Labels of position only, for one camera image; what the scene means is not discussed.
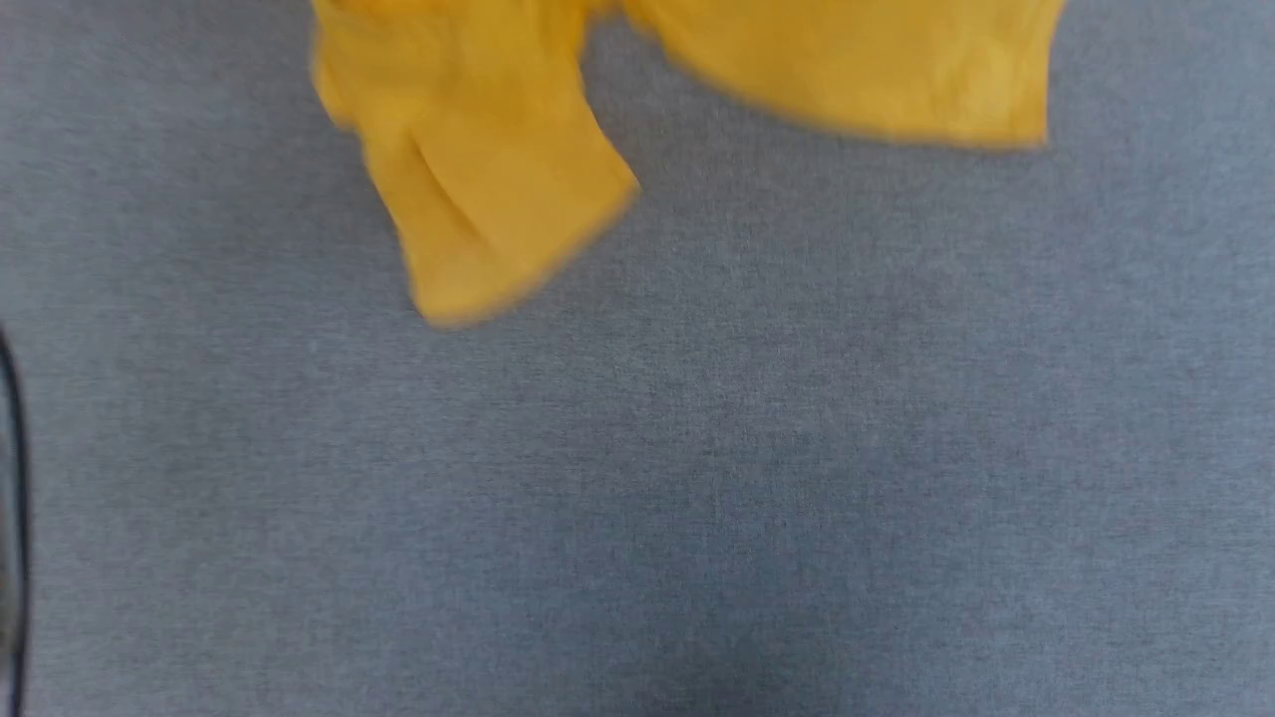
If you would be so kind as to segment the yellow garment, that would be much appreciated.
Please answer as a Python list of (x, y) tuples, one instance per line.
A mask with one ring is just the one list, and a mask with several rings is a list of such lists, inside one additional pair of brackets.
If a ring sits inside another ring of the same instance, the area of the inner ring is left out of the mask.
[(623, 15), (755, 108), (887, 142), (1047, 137), (1067, 0), (310, 0), (316, 94), (363, 147), (414, 307), (504, 313), (609, 228), (638, 179), (580, 57)]

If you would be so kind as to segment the grey fabric sofa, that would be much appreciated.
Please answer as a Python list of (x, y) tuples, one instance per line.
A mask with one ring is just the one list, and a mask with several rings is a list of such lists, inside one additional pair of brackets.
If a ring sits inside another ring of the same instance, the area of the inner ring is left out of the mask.
[(0, 0), (29, 717), (1275, 717), (1275, 0), (1070, 0), (1051, 142), (623, 23), (623, 222), (411, 307), (305, 0)]

